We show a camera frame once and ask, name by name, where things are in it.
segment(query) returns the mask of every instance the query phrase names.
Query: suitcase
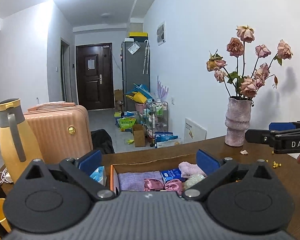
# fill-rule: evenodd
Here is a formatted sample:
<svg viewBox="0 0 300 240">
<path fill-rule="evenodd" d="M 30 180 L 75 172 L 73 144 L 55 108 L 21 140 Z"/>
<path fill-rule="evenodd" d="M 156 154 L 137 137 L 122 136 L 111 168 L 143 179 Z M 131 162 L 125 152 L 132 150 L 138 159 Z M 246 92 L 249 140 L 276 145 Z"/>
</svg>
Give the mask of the suitcase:
<svg viewBox="0 0 300 240">
<path fill-rule="evenodd" d="M 93 149 L 88 111 L 83 106 L 52 102 L 32 107 L 24 116 L 47 164 L 80 158 Z"/>
</svg>

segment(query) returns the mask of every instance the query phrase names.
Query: cable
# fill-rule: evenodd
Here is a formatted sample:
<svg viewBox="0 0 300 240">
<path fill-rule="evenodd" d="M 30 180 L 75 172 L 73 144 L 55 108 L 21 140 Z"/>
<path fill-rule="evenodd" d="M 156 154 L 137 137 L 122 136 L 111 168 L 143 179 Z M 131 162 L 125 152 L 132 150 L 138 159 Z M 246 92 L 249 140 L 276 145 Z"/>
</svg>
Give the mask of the cable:
<svg viewBox="0 0 300 240">
<path fill-rule="evenodd" d="M 9 179 L 7 179 L 7 174 L 8 174 L 7 168 L 4 168 L 4 170 L 0 171 L 0 173 L 1 173 L 0 185 L 2 185 L 4 182 L 8 183 L 8 184 L 13 184 L 13 181 L 9 180 L 9 179 L 11 179 L 10 175 L 9 175 Z"/>
<path fill-rule="evenodd" d="M 118 69 L 120 69 L 120 71 L 122 71 L 122 69 L 119 67 L 118 63 L 116 62 L 116 60 L 115 60 L 115 58 L 114 58 L 114 56 L 113 56 L 111 46 L 109 46 L 109 48 L 110 48 L 110 50 L 111 50 L 111 54 L 112 54 L 112 57 L 113 57 L 113 59 L 114 59 L 115 64 L 117 65 Z"/>
</svg>

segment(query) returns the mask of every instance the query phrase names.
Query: yellow box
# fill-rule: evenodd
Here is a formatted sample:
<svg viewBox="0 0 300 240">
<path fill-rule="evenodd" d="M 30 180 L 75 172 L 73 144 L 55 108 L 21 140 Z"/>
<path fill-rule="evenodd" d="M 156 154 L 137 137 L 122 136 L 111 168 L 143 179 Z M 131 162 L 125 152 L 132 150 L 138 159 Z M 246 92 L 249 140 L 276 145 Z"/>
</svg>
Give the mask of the yellow box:
<svg viewBox="0 0 300 240">
<path fill-rule="evenodd" d="M 135 33 L 135 32 L 130 32 L 129 37 L 148 37 L 148 33 Z"/>
</svg>

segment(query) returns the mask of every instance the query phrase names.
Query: circular black disc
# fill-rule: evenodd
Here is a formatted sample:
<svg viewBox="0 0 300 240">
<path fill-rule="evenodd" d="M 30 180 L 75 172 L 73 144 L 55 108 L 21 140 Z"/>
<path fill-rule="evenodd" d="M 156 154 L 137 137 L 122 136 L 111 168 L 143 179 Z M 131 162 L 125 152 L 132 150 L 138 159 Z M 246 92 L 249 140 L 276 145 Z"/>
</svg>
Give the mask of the circular black disc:
<svg viewBox="0 0 300 240">
<path fill-rule="evenodd" d="M 77 224 L 90 209 L 89 196 L 75 185 L 59 181 L 27 185 L 11 191 L 4 203 L 13 228 L 37 234 L 58 232 Z"/>
<path fill-rule="evenodd" d="M 285 228 L 294 211 L 293 200 L 271 180 L 242 180 L 216 188 L 208 210 L 218 223 L 245 234 L 263 234 Z"/>
</svg>

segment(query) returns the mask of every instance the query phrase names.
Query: white logo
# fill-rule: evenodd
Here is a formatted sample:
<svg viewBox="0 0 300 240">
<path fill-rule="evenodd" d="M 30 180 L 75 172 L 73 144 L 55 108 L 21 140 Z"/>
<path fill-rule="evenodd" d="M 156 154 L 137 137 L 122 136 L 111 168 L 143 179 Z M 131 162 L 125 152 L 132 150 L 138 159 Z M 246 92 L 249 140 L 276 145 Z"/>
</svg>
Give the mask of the white logo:
<svg viewBox="0 0 300 240">
<path fill-rule="evenodd" d="M 292 142 L 291 144 L 291 148 L 294 148 L 296 146 L 296 142 Z"/>
<path fill-rule="evenodd" d="M 145 195 L 146 198 L 150 198 L 152 197 L 153 195 L 151 193 L 148 193 L 147 195 Z"/>
</svg>

